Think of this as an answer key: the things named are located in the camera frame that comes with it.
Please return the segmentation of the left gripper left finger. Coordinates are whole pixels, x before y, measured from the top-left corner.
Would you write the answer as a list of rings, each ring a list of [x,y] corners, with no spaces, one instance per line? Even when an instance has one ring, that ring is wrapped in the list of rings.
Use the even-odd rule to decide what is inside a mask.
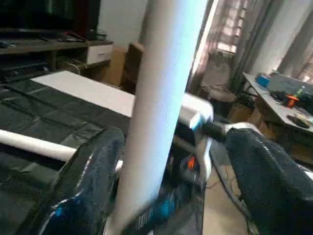
[[[19,235],[100,235],[125,137],[107,127],[82,144],[17,230]]]

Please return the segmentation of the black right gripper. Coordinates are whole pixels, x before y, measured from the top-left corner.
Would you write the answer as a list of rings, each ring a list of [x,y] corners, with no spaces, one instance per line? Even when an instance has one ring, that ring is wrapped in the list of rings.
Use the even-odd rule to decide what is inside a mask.
[[[123,235],[200,235],[204,188],[196,146],[200,134],[175,134],[157,199],[123,229]]]

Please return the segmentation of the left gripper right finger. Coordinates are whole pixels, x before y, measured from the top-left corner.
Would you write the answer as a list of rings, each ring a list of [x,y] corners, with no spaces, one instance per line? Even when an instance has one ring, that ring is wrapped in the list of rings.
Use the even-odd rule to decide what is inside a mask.
[[[278,144],[232,129],[225,146],[242,198],[262,235],[313,233],[313,181]]]

